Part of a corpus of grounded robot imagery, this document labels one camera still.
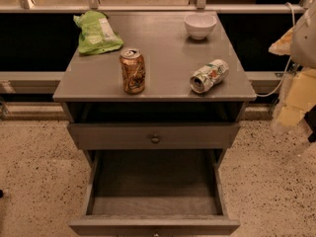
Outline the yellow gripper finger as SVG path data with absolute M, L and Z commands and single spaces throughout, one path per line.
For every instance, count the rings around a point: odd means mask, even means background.
M 288 131 L 294 128 L 315 106 L 316 69 L 304 67 L 296 75 L 285 77 L 273 113 L 273 129 Z
M 269 52 L 276 55 L 290 55 L 293 29 L 289 29 L 280 39 L 272 43 Z

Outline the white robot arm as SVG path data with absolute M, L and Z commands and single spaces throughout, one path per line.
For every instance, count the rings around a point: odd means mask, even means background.
M 289 55 L 302 66 L 300 72 L 285 79 L 274 111 L 274 128 L 286 131 L 298 125 L 316 106 L 316 2 L 269 47 L 269 52 Z

